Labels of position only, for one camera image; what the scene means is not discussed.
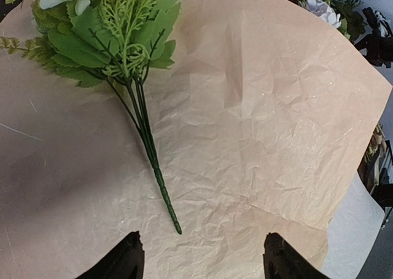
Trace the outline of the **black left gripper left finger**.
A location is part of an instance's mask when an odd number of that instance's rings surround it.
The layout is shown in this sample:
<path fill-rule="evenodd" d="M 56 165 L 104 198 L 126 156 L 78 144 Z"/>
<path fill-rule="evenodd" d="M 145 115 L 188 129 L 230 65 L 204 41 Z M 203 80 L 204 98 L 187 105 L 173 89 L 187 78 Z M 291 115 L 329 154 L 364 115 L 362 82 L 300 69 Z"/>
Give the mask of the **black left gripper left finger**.
<path fill-rule="evenodd" d="M 130 232 L 77 279 L 143 279 L 145 251 L 139 231 Z"/>

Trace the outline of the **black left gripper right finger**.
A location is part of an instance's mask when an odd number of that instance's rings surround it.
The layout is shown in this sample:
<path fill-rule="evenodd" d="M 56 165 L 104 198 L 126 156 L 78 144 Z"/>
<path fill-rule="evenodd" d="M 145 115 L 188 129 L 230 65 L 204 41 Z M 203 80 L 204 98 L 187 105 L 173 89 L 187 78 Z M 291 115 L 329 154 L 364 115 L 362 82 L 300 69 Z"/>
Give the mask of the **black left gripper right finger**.
<path fill-rule="evenodd" d="M 269 233 L 264 242 L 266 279 L 327 279 L 278 233 Z"/>

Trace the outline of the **peach wrapping paper sheet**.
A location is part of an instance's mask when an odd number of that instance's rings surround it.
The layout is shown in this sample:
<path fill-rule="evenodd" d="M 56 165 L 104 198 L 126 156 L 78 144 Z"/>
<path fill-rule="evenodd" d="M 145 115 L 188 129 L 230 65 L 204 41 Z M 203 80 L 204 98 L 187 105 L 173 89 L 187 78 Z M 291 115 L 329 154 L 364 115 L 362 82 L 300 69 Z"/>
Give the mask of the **peach wrapping paper sheet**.
<path fill-rule="evenodd" d="M 177 234 L 105 84 L 1 53 L 1 277 L 75 278 L 130 232 L 145 278 L 263 278 L 280 233 L 315 267 L 391 84 L 286 0 L 181 0 L 144 86 Z"/>

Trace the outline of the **white hydrangea green leaf bunch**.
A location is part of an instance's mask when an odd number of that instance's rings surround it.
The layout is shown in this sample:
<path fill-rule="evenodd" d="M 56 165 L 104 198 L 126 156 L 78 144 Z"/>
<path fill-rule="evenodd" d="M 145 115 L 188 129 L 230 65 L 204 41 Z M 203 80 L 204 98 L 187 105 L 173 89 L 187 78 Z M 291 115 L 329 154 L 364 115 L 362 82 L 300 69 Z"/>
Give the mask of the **white hydrangea green leaf bunch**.
<path fill-rule="evenodd" d="M 4 0 L 7 5 L 23 0 Z M 9 54 L 36 60 L 79 87 L 107 83 L 139 133 L 161 195 L 177 232 L 181 225 L 161 172 L 147 111 L 144 85 L 152 68 L 173 64 L 169 38 L 180 0 L 32 0 L 38 37 L 2 37 Z"/>

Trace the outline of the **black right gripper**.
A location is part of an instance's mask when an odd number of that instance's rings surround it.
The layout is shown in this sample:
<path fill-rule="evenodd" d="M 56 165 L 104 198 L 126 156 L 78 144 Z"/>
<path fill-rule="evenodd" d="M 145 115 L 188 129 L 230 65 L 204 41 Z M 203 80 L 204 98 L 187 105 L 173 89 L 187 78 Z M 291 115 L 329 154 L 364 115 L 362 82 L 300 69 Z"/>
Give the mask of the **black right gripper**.
<path fill-rule="evenodd" d="M 392 68 L 392 29 L 388 19 L 378 10 L 364 8 L 363 14 L 372 29 L 354 46 L 358 51 L 366 50 L 364 58 L 373 66 Z"/>

